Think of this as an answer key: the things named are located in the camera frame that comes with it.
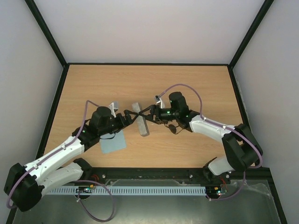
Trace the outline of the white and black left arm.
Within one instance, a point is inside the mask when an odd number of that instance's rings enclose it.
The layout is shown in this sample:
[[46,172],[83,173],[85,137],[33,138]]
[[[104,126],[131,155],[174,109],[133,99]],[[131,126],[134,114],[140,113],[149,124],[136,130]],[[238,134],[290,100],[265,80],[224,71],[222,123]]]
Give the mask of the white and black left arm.
[[13,165],[4,186],[7,207],[28,211],[53,189],[69,182],[86,181],[92,167],[77,156],[99,143],[103,135],[118,133],[139,116],[138,111],[125,110],[116,115],[114,111],[99,106],[58,147],[26,165]]

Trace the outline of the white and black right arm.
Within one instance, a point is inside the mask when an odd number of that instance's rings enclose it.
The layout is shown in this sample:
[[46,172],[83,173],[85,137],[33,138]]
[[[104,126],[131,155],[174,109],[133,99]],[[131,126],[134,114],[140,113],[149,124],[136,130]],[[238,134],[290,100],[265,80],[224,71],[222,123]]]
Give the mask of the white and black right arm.
[[156,99],[157,104],[138,114],[156,124],[176,121],[183,130],[205,135],[223,145],[225,155],[212,159],[204,166],[207,182],[215,182],[226,172],[244,172],[253,164],[256,168],[261,166],[263,151],[247,125],[231,126],[207,119],[200,112],[189,109],[181,92],[169,95],[169,108],[163,107],[161,98]]

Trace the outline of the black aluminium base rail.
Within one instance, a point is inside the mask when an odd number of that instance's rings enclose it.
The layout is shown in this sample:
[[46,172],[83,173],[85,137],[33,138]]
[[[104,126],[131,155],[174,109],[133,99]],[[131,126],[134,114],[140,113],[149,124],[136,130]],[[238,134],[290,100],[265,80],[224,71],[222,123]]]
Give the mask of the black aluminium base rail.
[[223,173],[216,177],[205,177],[204,168],[92,168],[90,178],[100,183],[112,180],[175,180],[202,186],[229,184],[232,180],[265,180],[273,184],[269,168],[248,169]]

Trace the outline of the grey felt glasses case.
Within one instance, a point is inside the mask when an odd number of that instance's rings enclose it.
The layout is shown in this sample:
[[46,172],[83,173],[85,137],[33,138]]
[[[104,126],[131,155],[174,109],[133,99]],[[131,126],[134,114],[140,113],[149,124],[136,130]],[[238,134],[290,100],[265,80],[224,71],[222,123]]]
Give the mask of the grey felt glasses case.
[[[132,104],[132,109],[134,112],[139,113],[142,110],[142,107],[139,103],[133,103]],[[150,132],[146,123],[146,119],[144,117],[142,117],[141,115],[139,115],[136,118],[136,122],[137,122],[137,126],[138,126],[138,130],[139,133],[142,137],[146,137],[149,136]]]

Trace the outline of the black enclosure frame post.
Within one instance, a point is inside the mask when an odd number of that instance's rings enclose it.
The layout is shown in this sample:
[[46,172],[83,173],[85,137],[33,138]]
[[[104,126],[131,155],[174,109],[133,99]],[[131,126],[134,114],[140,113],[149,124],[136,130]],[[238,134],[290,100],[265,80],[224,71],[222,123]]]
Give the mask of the black enclosure frame post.
[[42,33],[44,34],[45,38],[47,39],[49,45],[51,46],[54,54],[56,55],[58,61],[62,65],[62,67],[66,67],[67,62],[55,41],[46,21],[44,20],[40,10],[38,9],[34,0],[25,0],[26,5],[28,6],[30,12],[32,13],[35,21],[37,22],[38,26],[40,27]]
[[263,21],[264,17],[266,16],[267,12],[269,11],[271,5],[273,4],[274,0],[265,0],[261,5],[259,11],[257,12],[252,24],[250,25],[248,31],[246,32],[243,40],[241,41],[237,51],[235,52],[231,62],[229,63],[229,69],[232,70],[239,59],[241,58],[243,52],[245,51],[247,45],[249,44],[250,40],[252,39],[253,35],[257,31],[259,25]]

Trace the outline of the black round sunglasses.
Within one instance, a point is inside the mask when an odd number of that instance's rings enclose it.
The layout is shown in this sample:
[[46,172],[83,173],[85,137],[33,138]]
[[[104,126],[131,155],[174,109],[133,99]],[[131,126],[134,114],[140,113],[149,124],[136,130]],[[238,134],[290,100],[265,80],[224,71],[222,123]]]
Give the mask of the black round sunglasses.
[[[172,121],[176,121],[177,125],[171,124]],[[178,135],[181,131],[183,131],[186,128],[186,126],[180,121],[180,119],[175,119],[175,120],[161,120],[161,122],[174,135]]]

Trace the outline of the black enclosure frame post right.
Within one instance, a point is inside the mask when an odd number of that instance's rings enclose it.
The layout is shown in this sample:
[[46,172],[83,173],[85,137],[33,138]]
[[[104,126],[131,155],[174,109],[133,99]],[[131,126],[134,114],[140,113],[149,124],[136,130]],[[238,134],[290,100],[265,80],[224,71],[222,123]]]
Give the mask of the black enclosure frame post right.
[[274,0],[265,0],[261,5],[259,11],[257,12],[252,24],[250,25],[248,31],[246,32],[243,40],[241,41],[237,51],[235,52],[231,62],[229,63],[229,69],[232,70],[239,59],[241,58],[243,52],[245,51],[247,45],[249,44],[250,40],[252,39],[253,35],[257,31],[259,25],[263,21],[264,17],[266,16],[267,12],[269,11],[271,5],[273,4]]

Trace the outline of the black enclosure frame post left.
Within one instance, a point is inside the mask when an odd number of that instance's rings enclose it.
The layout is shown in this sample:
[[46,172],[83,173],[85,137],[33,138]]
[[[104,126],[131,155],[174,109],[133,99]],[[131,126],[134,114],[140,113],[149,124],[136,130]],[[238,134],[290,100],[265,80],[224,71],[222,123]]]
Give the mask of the black enclosure frame post left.
[[45,38],[47,39],[49,45],[51,46],[54,54],[56,55],[58,61],[62,65],[62,67],[66,67],[67,62],[55,41],[46,21],[44,20],[40,10],[38,9],[34,0],[25,0],[26,5],[28,6],[30,12],[32,13],[35,21],[37,22],[38,26],[40,27],[42,33],[44,34]]

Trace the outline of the light blue cleaning cloth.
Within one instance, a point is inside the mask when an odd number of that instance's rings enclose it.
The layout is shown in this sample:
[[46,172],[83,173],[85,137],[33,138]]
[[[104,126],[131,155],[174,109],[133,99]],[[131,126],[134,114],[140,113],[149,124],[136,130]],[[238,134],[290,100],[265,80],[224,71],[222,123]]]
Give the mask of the light blue cleaning cloth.
[[100,148],[102,153],[108,154],[127,147],[123,131],[114,134],[105,134],[100,137]]

